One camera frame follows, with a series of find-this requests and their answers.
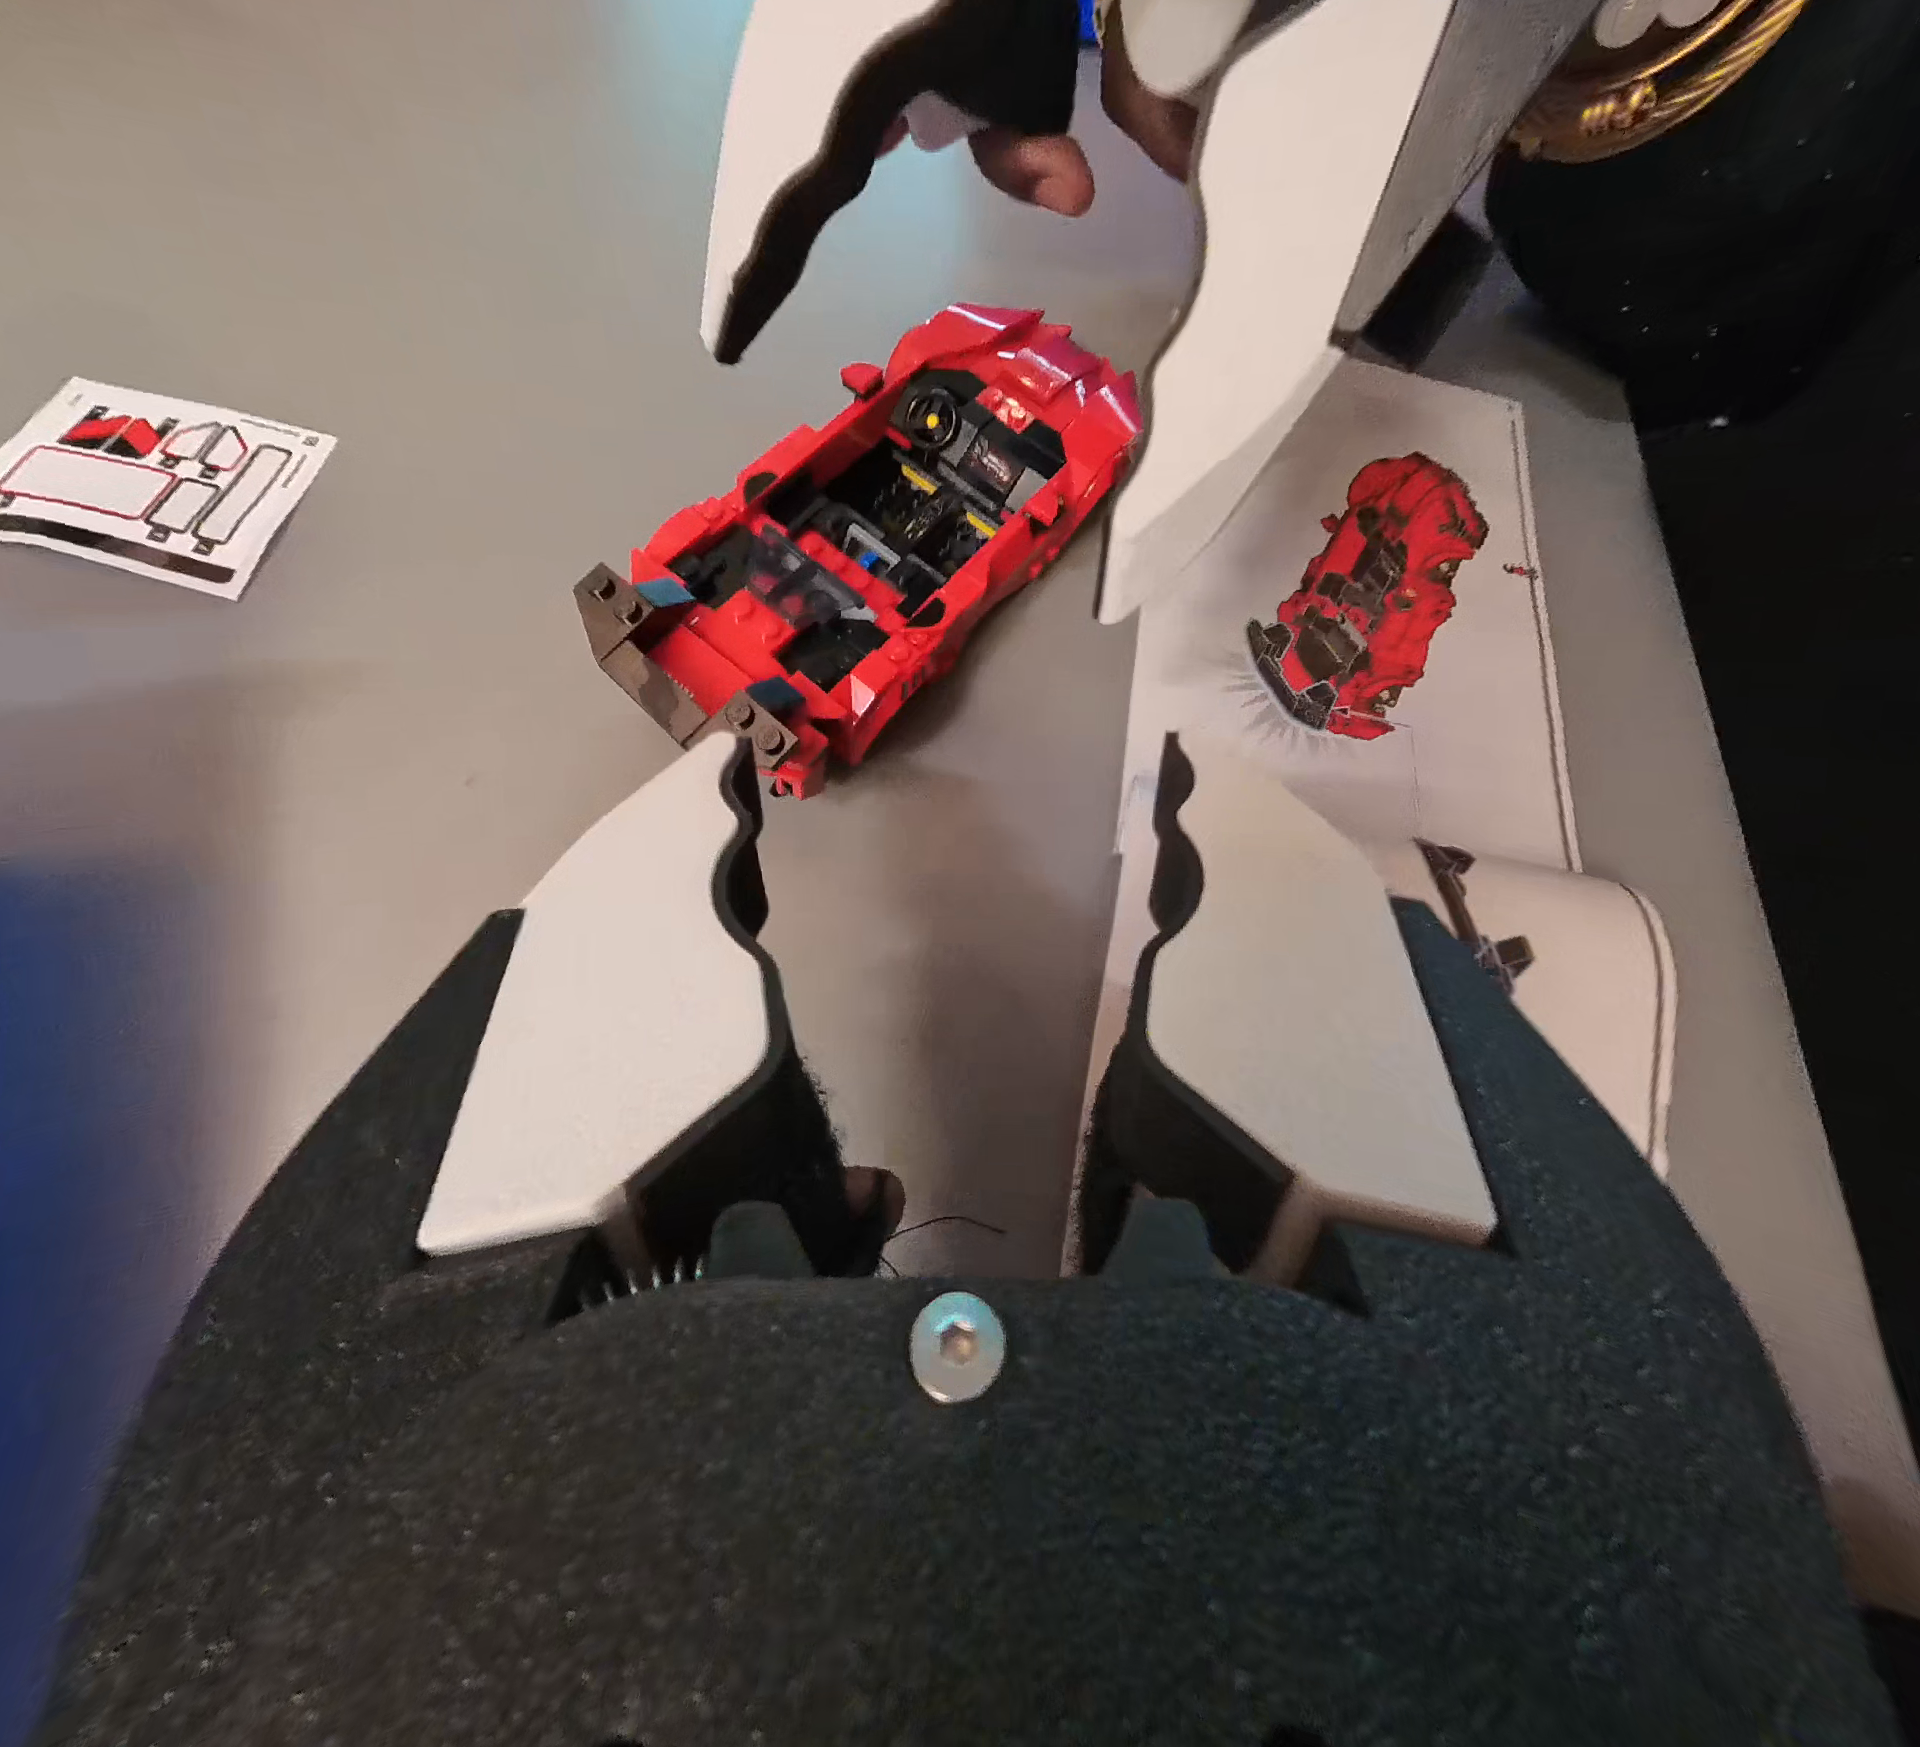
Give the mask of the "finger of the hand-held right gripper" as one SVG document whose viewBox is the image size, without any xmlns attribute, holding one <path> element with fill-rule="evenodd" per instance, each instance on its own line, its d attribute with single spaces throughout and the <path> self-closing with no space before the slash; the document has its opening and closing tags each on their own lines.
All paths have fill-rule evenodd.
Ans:
<svg viewBox="0 0 1920 1747">
<path fill-rule="evenodd" d="M 1074 0 L 754 0 L 732 65 L 708 226 L 702 341 L 732 363 L 797 286 L 923 96 L 948 126 L 1069 128 Z"/>
<path fill-rule="evenodd" d="M 1190 187 L 1192 294 L 1142 388 L 1109 515 L 1098 620 L 1166 587 L 1235 510 L 1338 365 L 1334 322 L 1455 0 L 1308 0 L 1227 49 L 1253 0 L 1120 0 L 1155 92 L 1215 70 Z"/>
</svg>

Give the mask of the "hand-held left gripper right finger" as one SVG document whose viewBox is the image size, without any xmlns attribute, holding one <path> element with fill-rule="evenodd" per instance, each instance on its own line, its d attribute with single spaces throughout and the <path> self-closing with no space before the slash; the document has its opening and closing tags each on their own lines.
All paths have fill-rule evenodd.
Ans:
<svg viewBox="0 0 1920 1747">
<path fill-rule="evenodd" d="M 1185 1201 L 1211 1258 L 1295 1280 L 1332 1226 L 1480 1248 L 1491 1188 L 1370 859 L 1277 774 L 1162 739 L 1130 866 L 1114 1036 L 1092 1061 L 1078 1268 Z"/>
</svg>

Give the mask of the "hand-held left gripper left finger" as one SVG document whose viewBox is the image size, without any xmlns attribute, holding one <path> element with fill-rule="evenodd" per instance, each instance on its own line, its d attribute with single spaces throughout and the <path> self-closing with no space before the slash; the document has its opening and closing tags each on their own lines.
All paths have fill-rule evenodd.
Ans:
<svg viewBox="0 0 1920 1747">
<path fill-rule="evenodd" d="M 758 941 L 760 820 L 746 740 L 707 735 L 525 896 L 417 1231 L 427 1256 L 611 1231 L 621 1261 L 670 1278 L 754 1201 L 815 1271 L 875 1271 L 887 1193 L 851 1201 Z"/>
</svg>

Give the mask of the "red lego car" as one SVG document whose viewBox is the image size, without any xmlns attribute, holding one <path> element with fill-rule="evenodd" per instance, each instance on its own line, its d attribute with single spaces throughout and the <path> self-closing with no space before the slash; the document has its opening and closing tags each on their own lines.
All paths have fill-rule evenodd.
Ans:
<svg viewBox="0 0 1920 1747">
<path fill-rule="evenodd" d="M 573 586 L 598 667 L 680 747 L 727 732 L 763 787 L 816 794 L 1128 471 L 1133 372 L 1041 312 L 953 303 L 849 403 Z"/>
</svg>

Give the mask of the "person's right forearm black sleeve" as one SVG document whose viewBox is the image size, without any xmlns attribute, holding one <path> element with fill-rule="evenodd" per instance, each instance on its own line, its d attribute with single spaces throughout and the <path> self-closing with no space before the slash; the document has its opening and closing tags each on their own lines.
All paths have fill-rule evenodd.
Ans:
<svg viewBox="0 0 1920 1747">
<path fill-rule="evenodd" d="M 1542 87 L 1606 62 L 1600 1 Z M 1651 142 L 1591 164 L 1504 142 L 1485 218 L 1542 314 L 1642 418 L 1730 414 L 1794 390 L 1916 264 L 1916 114 L 1918 0 L 1810 0 Z"/>
</svg>

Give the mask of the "lego instruction booklet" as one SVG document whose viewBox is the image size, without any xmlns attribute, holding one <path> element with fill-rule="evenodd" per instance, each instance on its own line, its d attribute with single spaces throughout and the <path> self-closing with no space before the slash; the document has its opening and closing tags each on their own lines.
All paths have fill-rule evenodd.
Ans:
<svg viewBox="0 0 1920 1747">
<path fill-rule="evenodd" d="M 1138 610 L 1092 1061 L 1142 933 L 1162 739 L 1277 774 L 1380 875 L 1501 1222 L 1548 1146 L 1606 1231 L 1672 1228 L 1676 982 L 1647 900 L 1582 866 L 1518 403 L 1340 363 L 1224 529 Z M 1080 1158 L 1066 1268 L 1080 1271 Z"/>
</svg>

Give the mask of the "person's right hand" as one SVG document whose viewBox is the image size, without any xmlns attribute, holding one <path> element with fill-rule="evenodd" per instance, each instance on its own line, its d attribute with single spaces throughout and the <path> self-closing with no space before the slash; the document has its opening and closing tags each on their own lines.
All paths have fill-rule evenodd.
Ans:
<svg viewBox="0 0 1920 1747">
<path fill-rule="evenodd" d="M 1089 34 L 1082 0 L 1024 0 L 1020 10 L 1039 21 L 1047 65 L 1065 59 L 1058 51 L 1058 39 L 1065 35 L 1073 38 L 1074 53 L 1082 51 Z M 1196 99 L 1159 94 L 1138 76 L 1119 7 L 1106 13 L 1098 53 L 1098 94 L 1109 120 L 1162 174 L 1187 177 L 1197 133 Z M 1022 128 L 989 124 L 972 108 L 965 108 L 965 118 L 972 160 L 993 187 L 1020 202 L 1069 218 L 1090 208 L 1096 195 L 1095 172 L 1069 120 L 1058 126 Z"/>
</svg>

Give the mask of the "gold bangle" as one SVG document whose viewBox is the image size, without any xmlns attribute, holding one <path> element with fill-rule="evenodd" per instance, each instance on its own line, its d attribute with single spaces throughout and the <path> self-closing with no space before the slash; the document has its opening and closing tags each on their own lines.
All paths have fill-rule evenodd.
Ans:
<svg viewBox="0 0 1920 1747">
<path fill-rule="evenodd" d="M 1606 62 L 1555 71 L 1507 142 L 1523 158 L 1591 164 L 1687 124 L 1778 43 L 1810 0 L 1602 0 Z"/>
</svg>

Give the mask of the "white sticker sheet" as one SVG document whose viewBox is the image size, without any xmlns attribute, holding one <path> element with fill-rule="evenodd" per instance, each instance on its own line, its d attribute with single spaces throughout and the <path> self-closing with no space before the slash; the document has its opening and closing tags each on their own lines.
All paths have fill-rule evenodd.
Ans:
<svg viewBox="0 0 1920 1747">
<path fill-rule="evenodd" d="M 73 376 L 1 443 L 1 543 L 238 602 L 335 443 Z"/>
</svg>

